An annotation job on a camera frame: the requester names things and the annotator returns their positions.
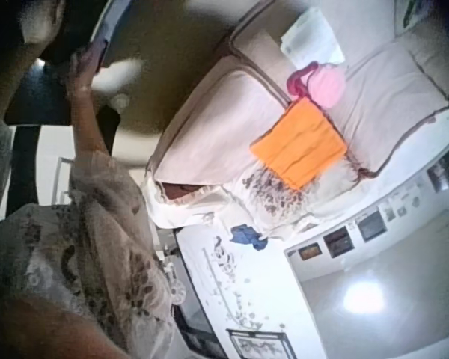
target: woman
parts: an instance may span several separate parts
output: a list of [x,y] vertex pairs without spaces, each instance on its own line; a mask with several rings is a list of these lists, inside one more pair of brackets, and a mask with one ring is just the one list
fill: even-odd
[[[2,118],[63,14],[63,0],[40,2],[48,18],[35,21],[52,24],[49,36],[0,49],[0,199],[10,152]],[[73,202],[29,204],[0,225],[0,358],[164,358],[168,350],[170,293],[144,201],[108,155],[94,115],[90,86],[103,49],[95,40],[70,62]]]

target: pink plush toy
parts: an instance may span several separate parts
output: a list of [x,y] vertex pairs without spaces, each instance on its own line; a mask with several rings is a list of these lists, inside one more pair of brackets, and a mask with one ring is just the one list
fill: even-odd
[[311,62],[294,72],[287,80],[287,89],[293,96],[310,97],[322,108],[331,108],[343,96],[346,88],[344,72],[331,64]]

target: orange towel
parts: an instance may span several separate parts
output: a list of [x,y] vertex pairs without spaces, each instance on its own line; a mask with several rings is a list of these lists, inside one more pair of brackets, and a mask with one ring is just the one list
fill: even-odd
[[292,105],[251,151],[292,189],[298,190],[339,161],[347,146],[308,98]]

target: floor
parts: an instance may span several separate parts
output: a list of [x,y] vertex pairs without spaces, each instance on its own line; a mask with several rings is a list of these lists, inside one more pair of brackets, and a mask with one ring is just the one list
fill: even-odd
[[220,39],[256,3],[132,2],[105,62],[111,65],[130,58],[143,61],[138,80],[119,90],[130,97],[130,104],[122,114],[114,156],[133,167],[146,164],[160,133],[212,64],[213,50]]

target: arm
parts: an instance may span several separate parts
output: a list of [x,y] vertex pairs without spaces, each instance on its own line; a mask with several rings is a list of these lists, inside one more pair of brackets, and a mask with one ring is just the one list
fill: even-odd
[[83,53],[74,54],[70,62],[67,91],[77,157],[95,151],[108,154],[95,118],[90,88],[104,48],[105,42],[96,39]]

